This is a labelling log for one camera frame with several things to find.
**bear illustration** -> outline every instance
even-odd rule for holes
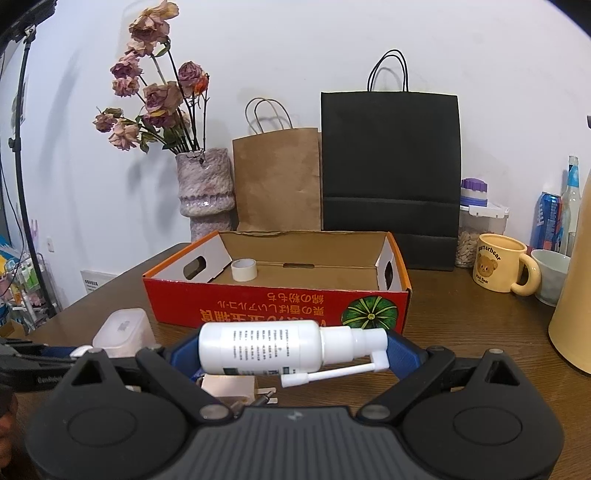
[[[496,260],[488,258],[482,254],[478,254],[476,259],[476,269],[481,276],[485,278],[490,277],[498,266],[499,264],[496,262]]]

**mug handle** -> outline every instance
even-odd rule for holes
[[[527,254],[521,254],[519,256],[519,263],[525,264],[527,267],[527,273],[529,274],[529,278],[525,285],[519,285],[518,283],[513,283],[511,286],[511,290],[517,293],[517,295],[521,295],[522,297],[527,297],[535,292],[538,287],[540,286],[540,281],[542,276],[540,274],[540,268],[536,261],[531,258]]]

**roll of tape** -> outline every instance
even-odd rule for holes
[[[232,278],[236,281],[249,281],[256,278],[256,261],[252,258],[241,258],[232,262]]]

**blue soda can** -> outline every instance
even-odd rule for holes
[[[543,192],[538,202],[538,216],[532,236],[534,249],[558,251],[560,247],[562,198]]]

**wall outlet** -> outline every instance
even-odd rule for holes
[[[112,273],[95,272],[93,270],[80,270],[80,274],[82,275],[82,281],[84,282],[86,293],[95,291],[97,288],[103,286],[109,280],[113,280],[117,276]]]

